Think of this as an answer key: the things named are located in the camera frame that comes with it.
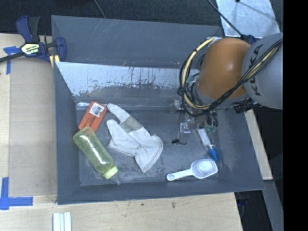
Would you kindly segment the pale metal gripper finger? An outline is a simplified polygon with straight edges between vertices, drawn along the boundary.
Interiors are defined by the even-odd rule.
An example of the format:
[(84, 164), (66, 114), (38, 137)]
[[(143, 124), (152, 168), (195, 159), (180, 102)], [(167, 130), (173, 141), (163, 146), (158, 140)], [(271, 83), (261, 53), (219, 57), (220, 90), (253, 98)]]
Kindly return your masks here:
[(188, 138), (192, 132), (192, 122), (180, 122), (180, 136), (179, 141), (188, 141)]
[(180, 112), (181, 110), (182, 108), (180, 100), (173, 100), (169, 106), (169, 112), (171, 114), (175, 114), (176, 112)]

